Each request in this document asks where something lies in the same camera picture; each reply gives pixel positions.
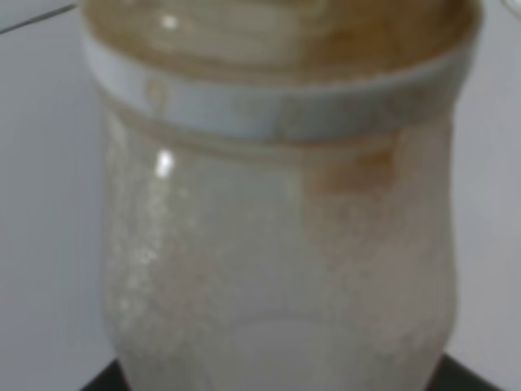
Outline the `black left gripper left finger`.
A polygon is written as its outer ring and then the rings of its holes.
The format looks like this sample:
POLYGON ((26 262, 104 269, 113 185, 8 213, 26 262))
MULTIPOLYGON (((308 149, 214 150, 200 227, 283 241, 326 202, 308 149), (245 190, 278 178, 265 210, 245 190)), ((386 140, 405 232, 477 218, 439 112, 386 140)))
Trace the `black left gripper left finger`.
POLYGON ((117 361, 103 369, 81 391, 127 391, 127 384, 117 361))

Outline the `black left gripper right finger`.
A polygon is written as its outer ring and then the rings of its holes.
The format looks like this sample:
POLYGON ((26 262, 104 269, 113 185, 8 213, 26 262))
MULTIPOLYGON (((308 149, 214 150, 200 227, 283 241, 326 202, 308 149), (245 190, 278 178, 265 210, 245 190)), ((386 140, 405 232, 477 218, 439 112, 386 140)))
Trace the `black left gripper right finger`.
POLYGON ((445 355, 431 378, 428 391, 500 391, 500 389, 445 355))

